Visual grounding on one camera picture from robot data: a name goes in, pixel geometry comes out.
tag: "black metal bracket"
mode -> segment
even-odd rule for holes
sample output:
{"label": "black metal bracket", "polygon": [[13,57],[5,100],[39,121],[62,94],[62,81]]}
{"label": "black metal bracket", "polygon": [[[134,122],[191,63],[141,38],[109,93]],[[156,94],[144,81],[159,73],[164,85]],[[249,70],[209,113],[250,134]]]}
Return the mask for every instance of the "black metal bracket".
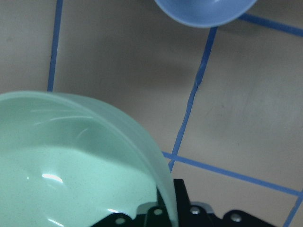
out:
{"label": "black metal bracket", "polygon": [[[179,227],[274,227],[248,213],[232,210],[223,219],[197,205],[192,205],[181,179],[174,180]],[[123,213],[113,213],[92,227],[172,227],[163,199],[158,191],[158,205],[146,214],[131,219]]]}

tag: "plastic bowl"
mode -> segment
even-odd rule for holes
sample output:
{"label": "plastic bowl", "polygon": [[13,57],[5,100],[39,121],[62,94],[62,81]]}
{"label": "plastic bowl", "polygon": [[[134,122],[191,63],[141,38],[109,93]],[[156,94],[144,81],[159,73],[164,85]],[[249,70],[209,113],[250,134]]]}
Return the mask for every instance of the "plastic bowl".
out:
{"label": "plastic bowl", "polygon": [[246,12],[257,0],[155,0],[174,20],[192,27],[226,24]]}
{"label": "plastic bowl", "polygon": [[89,227],[113,212],[132,218],[157,200],[178,225],[173,180],[132,118],[83,96],[0,95],[1,226]]}

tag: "tile floor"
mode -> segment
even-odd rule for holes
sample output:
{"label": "tile floor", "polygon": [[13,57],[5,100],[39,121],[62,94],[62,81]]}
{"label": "tile floor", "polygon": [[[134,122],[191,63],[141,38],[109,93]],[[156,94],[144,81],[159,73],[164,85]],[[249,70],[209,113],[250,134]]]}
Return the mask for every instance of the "tile floor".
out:
{"label": "tile floor", "polygon": [[[1,5],[0,93],[46,90],[56,1]],[[210,30],[176,23],[153,1],[64,0],[53,90],[132,116],[176,160],[172,175],[185,180],[191,200],[218,216],[241,209],[301,227],[302,8],[299,0],[259,0],[248,11],[297,35],[244,20],[218,28],[180,147]]]}

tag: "screw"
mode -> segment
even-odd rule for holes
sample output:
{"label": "screw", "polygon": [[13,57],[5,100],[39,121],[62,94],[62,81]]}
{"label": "screw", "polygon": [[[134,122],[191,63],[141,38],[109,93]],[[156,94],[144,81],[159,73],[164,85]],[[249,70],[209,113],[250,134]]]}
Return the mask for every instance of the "screw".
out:
{"label": "screw", "polygon": [[117,225],[122,225],[122,224],[125,223],[125,219],[124,219],[124,218],[117,218],[117,219],[115,220],[115,223],[116,223]]}
{"label": "screw", "polygon": [[231,220],[233,220],[234,222],[241,222],[242,218],[239,214],[232,214],[231,215]]}
{"label": "screw", "polygon": [[153,213],[154,213],[155,215],[161,215],[161,214],[163,213],[163,211],[162,211],[161,209],[155,209],[155,210],[153,211]]}
{"label": "screw", "polygon": [[199,214],[200,213],[200,209],[199,209],[199,207],[193,206],[193,207],[190,208],[190,212],[192,214]]}

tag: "blue tape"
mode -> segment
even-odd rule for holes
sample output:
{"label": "blue tape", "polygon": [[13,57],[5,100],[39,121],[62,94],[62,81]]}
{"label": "blue tape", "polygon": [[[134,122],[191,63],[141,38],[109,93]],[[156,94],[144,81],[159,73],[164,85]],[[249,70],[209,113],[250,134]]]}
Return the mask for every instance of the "blue tape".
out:
{"label": "blue tape", "polygon": [[302,201],[303,201],[303,190],[301,192],[301,196],[297,199],[297,201],[295,202],[295,205],[294,207],[292,208],[292,210],[290,211],[283,227],[289,227],[290,223],[292,222],[295,214],[297,213],[300,205],[302,204]]}
{"label": "blue tape", "polygon": [[[208,62],[208,59],[209,59],[209,55],[210,55],[210,52],[212,50],[212,46],[214,44],[214,38],[215,38],[215,35],[216,35],[216,32],[217,32],[217,28],[218,27],[212,27],[209,31],[208,38],[207,38],[206,45],[205,45],[205,49],[204,49],[204,53],[203,53],[203,57],[202,57],[202,60],[201,60],[201,64],[200,64],[200,67],[199,67],[198,72],[196,74],[195,83],[194,83],[194,86],[193,86],[193,88],[190,92],[190,96],[189,96],[189,99],[188,99],[188,102],[187,102],[185,116],[184,116],[183,122],[181,124],[181,127],[179,129],[179,132],[177,134],[177,138],[176,138],[176,141],[175,141],[175,144],[174,144],[174,148],[172,150],[173,155],[177,155],[178,151],[180,149],[180,145],[181,145],[181,142],[182,142],[182,139],[183,139],[183,136],[184,136],[185,128],[186,128],[186,125],[187,125],[187,122],[188,122],[188,119],[189,119],[189,116],[190,116],[190,112],[191,112],[191,109],[192,109],[192,106],[193,106],[193,103],[194,103],[195,95],[196,95],[196,92],[198,90],[198,87],[200,86],[200,84],[202,82],[204,72],[205,72],[205,69],[206,69],[206,66],[207,66],[207,62]],[[170,171],[172,171],[172,169],[174,167],[174,164],[175,164],[174,160],[172,160],[169,163]]]}
{"label": "blue tape", "polygon": [[55,22],[54,22],[54,26],[53,26],[52,56],[51,56],[51,63],[49,66],[47,91],[53,91],[53,82],[54,82],[54,78],[55,78],[62,6],[63,6],[63,0],[57,0]]}
{"label": "blue tape", "polygon": [[173,154],[170,154],[170,153],[163,152],[163,155],[166,158],[170,158],[172,160],[182,162],[182,163],[185,163],[185,164],[188,164],[188,165],[191,165],[191,166],[195,166],[195,167],[205,169],[205,170],[208,170],[208,171],[211,171],[211,172],[215,172],[215,173],[218,173],[218,174],[222,174],[222,175],[226,175],[226,176],[229,176],[229,177],[237,178],[237,179],[249,182],[249,183],[257,184],[257,185],[267,187],[267,188],[270,188],[270,189],[273,189],[273,190],[276,190],[276,191],[284,192],[284,193],[287,193],[287,194],[290,194],[290,195],[295,195],[295,196],[299,196],[299,197],[303,198],[303,193],[302,192],[291,189],[291,188],[287,188],[287,187],[284,187],[284,186],[280,186],[278,184],[262,181],[262,180],[259,180],[257,178],[253,178],[253,177],[250,177],[250,176],[245,176],[245,175],[242,175],[242,174],[238,174],[238,173],[235,173],[235,172],[232,172],[232,171],[229,171],[229,170],[225,170],[225,169],[222,169],[222,168],[218,168],[218,167],[215,167],[215,166],[204,164],[204,163],[194,161],[194,160],[191,160],[191,159],[188,159],[188,158],[185,158],[185,157],[176,156],[176,155],[173,155]]}
{"label": "blue tape", "polygon": [[275,29],[278,31],[282,31],[282,32],[286,32],[286,33],[290,33],[293,35],[303,37],[303,29],[296,28],[296,27],[289,26],[289,25],[282,24],[282,23],[278,23],[278,22],[275,22],[272,20],[261,18],[261,17],[253,16],[253,15],[250,15],[247,13],[243,14],[238,19],[244,20],[244,21],[247,21],[250,23],[254,23],[257,25],[265,26],[268,28],[272,28],[272,29]]}

